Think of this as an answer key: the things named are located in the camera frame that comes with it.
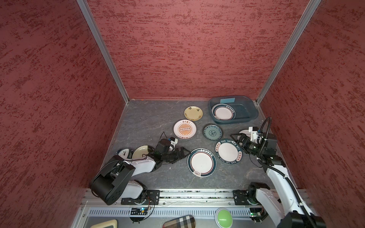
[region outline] red textured wallpaper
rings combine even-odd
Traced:
[[[0,18],[0,227],[69,228],[123,99],[76,1]]]
[[[322,0],[261,103],[327,227],[365,227],[365,1]]]
[[[131,98],[256,99],[308,0],[89,0]]]

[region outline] yellow plate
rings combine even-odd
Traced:
[[[203,111],[197,106],[190,106],[185,109],[184,115],[188,120],[197,121],[203,116]]]

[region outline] aluminum frame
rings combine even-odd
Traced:
[[[110,56],[108,48],[104,43],[103,37],[100,34],[100,31],[96,25],[94,17],[92,16],[89,5],[87,4],[86,0],[77,0],[77,3],[82,11],[82,14],[84,15],[84,18],[91,30],[91,33],[94,36],[94,39],[95,39],[97,45],[100,48],[101,53],[103,54],[105,62],[107,63],[109,70],[110,70],[111,74],[113,75],[115,83],[117,84],[118,89],[119,89],[125,103],[128,104],[130,99],[128,97],[127,91],[126,91],[126,89],[123,85],[123,82],[119,76],[119,73],[114,65],[112,57]]]
[[[290,52],[293,50],[296,42],[298,41],[299,37],[303,33],[304,29],[306,28],[309,20],[313,16],[314,12],[316,11],[319,3],[321,0],[310,0],[306,9],[304,10],[302,16],[300,17],[292,35],[290,36],[283,52],[281,53],[279,59],[277,60],[273,70],[271,71],[269,78],[265,82],[263,88],[261,89],[260,94],[256,98],[256,102],[260,104],[265,97],[266,93],[269,91],[270,86],[274,82],[276,76],[278,75],[281,67],[284,65],[286,59],[288,58]]]

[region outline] blue label sticker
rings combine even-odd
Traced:
[[[226,98],[226,99],[221,99],[220,102],[223,103],[223,104],[233,103],[235,99],[236,98],[234,98],[234,97],[233,98]]]

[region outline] plastic bin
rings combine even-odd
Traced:
[[[231,120],[219,120],[214,117],[212,108],[216,104],[228,104],[236,111],[236,117]],[[235,124],[249,122],[258,117],[258,110],[256,109],[253,101],[245,96],[224,96],[213,97],[208,102],[208,110],[210,116],[217,124]]]

